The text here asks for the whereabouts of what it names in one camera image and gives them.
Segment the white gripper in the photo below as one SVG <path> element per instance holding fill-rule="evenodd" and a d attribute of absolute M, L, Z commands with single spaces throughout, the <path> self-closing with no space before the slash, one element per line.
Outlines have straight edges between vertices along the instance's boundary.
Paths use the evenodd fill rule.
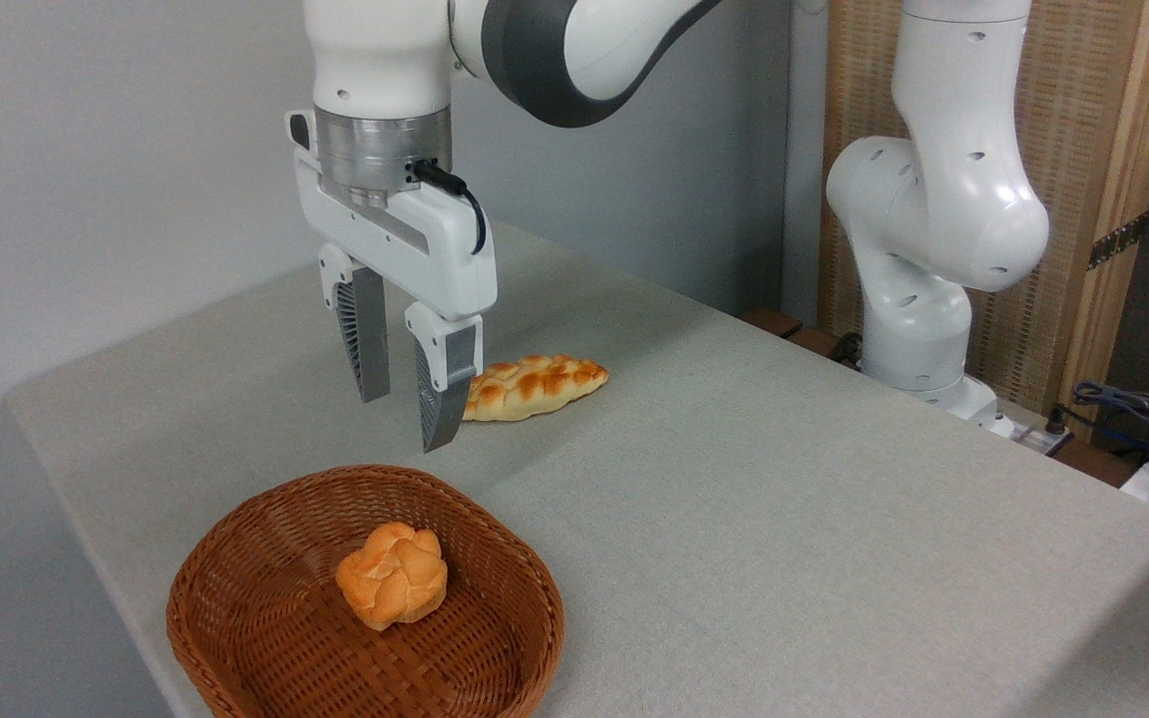
<path fill-rule="evenodd" d="M 323 298 L 365 403 L 390 392 L 384 280 L 421 301 L 404 322 L 415 342 L 423 450 L 434 451 L 464 420 L 484 366 L 478 314 L 498 299 L 484 214 L 427 180 L 450 171 L 452 113 L 363 119 L 306 110 L 284 122 L 302 210 L 325 240 Z"/>

